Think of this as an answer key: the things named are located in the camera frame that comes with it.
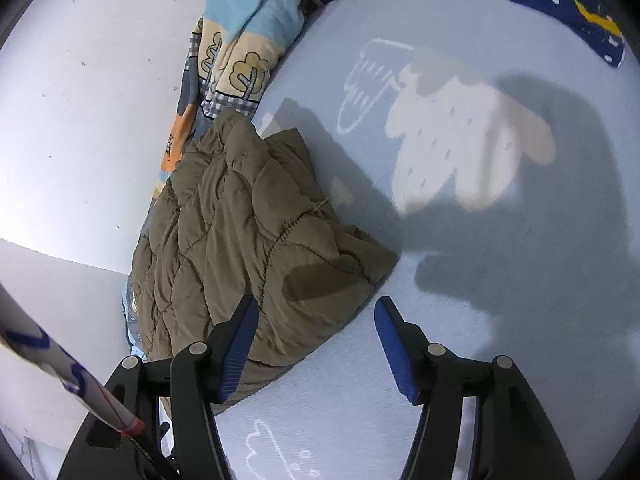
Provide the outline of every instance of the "patterned blanket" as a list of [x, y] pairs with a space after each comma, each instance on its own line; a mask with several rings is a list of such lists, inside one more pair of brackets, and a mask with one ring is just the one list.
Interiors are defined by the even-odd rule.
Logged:
[[[224, 107], [253, 116], [271, 71], [302, 31], [305, 11], [328, 1], [206, 0], [202, 18], [191, 34], [177, 114], [143, 233], [185, 146], [203, 135]], [[610, 66], [622, 62], [622, 34], [598, 0], [511, 1], [561, 21]], [[142, 356], [130, 280], [123, 291], [122, 308], [132, 352]]]

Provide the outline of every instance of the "white wall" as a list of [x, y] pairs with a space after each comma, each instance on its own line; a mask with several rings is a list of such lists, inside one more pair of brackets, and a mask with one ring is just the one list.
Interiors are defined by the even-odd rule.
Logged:
[[[120, 292], [126, 276], [0, 240], [0, 282], [50, 336], [106, 382], [129, 353]], [[0, 347], [0, 422], [67, 449], [86, 415], [60, 382]]]
[[128, 273], [204, 0], [35, 0], [0, 50], [0, 237]]

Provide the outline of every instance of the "bed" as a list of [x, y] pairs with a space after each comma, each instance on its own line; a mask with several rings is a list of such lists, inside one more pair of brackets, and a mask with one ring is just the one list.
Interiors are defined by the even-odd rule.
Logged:
[[[312, 21], [258, 132], [300, 130], [340, 220], [401, 254], [380, 294], [460, 356], [510, 355], [597, 478], [638, 416], [638, 62], [500, 0], [340, 0]], [[238, 479], [382, 480], [419, 413], [371, 303], [216, 422]], [[466, 404], [456, 478], [471, 428]]]

